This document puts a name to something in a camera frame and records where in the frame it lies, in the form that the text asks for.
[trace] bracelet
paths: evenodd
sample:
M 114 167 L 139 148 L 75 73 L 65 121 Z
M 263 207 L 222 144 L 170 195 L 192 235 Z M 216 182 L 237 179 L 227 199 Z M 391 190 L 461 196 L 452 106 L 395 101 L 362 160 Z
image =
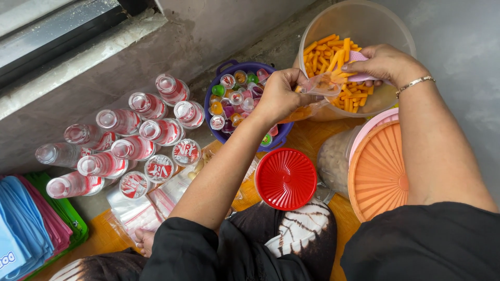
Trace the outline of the bracelet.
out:
M 427 81 L 427 80 L 434 81 L 434 83 L 436 82 L 436 79 L 432 78 L 432 76 L 420 77 L 417 80 L 414 80 L 414 81 L 410 82 L 408 85 L 406 85 L 406 86 L 402 87 L 401 89 L 397 90 L 397 92 L 396 92 L 396 99 L 400 98 L 400 94 L 401 94 L 401 92 L 403 90 L 406 90 L 406 89 L 410 88 L 411 86 L 413 86 L 413 85 L 415 85 L 417 83 L 424 82 L 424 81 Z

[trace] orange plastic lid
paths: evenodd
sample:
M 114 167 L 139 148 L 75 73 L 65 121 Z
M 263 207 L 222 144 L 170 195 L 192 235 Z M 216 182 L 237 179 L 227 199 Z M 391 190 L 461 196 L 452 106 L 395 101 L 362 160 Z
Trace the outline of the orange plastic lid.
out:
M 377 126 L 359 143 L 349 167 L 348 189 L 360 222 L 406 204 L 408 177 L 399 120 Z

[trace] foot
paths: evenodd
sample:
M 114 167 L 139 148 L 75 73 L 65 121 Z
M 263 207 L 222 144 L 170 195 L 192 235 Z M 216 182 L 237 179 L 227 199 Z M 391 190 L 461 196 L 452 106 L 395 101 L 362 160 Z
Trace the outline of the foot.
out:
M 135 236 L 137 236 L 137 238 L 135 238 L 135 242 L 137 242 L 137 248 L 140 249 L 140 253 L 143 254 L 146 258 L 151 257 L 153 241 L 155 240 L 155 233 L 136 229 Z

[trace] orange mat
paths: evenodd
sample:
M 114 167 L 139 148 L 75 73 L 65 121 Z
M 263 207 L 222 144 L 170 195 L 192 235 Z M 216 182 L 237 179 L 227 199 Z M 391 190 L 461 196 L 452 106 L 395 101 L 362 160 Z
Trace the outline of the orange mat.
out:
M 347 118 L 328 122 L 298 121 L 295 122 L 295 125 L 286 137 L 287 142 L 284 147 L 302 151 L 316 165 L 318 151 L 326 139 L 334 134 L 360 125 L 364 121 L 365 120 L 361 118 Z M 221 146 L 222 144 L 219 141 L 214 141 L 207 147 L 213 152 L 216 152 Z M 265 152 L 257 153 L 259 159 L 264 155 Z M 253 177 L 242 184 L 241 191 L 243 199 L 234 201 L 232 204 L 237 211 L 242 211 L 261 201 L 254 187 Z M 343 281 L 346 280 L 346 276 L 340 266 L 340 258 L 344 252 L 344 246 L 354 232 L 358 230 L 360 222 L 356 218 L 349 200 L 339 194 L 335 194 L 328 206 L 333 211 L 337 222 L 337 249 L 330 280 Z M 88 223 L 90 233 L 88 240 L 83 245 L 47 267 L 33 280 L 48 281 L 59 269 L 76 259 L 91 255 L 122 251 L 127 247 L 133 246 L 134 244 L 132 241 L 126 238 L 127 236 L 124 233 L 118 234 L 115 232 L 108 223 L 108 220 L 108 212 L 104 212 L 91 220 Z

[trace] red plastic lid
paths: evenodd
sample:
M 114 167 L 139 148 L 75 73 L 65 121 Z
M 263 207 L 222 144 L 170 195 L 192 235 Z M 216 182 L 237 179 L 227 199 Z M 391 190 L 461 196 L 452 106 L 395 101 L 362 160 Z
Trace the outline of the red plastic lid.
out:
M 266 154 L 255 170 L 254 180 L 262 200 L 282 211 L 295 210 L 309 202 L 318 182 L 313 162 L 291 148 Z

